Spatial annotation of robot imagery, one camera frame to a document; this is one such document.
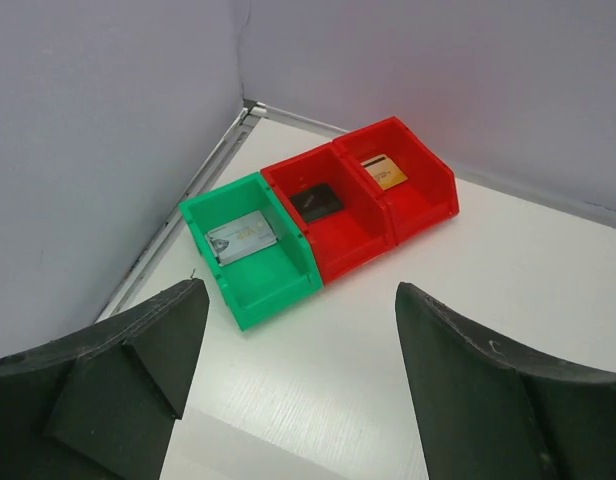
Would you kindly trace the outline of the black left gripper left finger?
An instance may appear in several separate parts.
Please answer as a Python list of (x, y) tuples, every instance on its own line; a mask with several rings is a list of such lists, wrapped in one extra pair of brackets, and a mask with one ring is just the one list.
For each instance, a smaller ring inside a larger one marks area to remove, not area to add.
[(209, 311), (189, 279), (0, 359), (0, 479), (156, 479)]

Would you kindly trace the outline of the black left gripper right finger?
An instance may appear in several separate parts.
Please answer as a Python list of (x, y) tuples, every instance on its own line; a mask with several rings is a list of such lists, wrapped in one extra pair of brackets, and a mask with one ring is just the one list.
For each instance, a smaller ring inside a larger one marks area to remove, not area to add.
[(395, 313), (432, 479), (616, 479), (616, 373), (560, 359), (401, 283)]

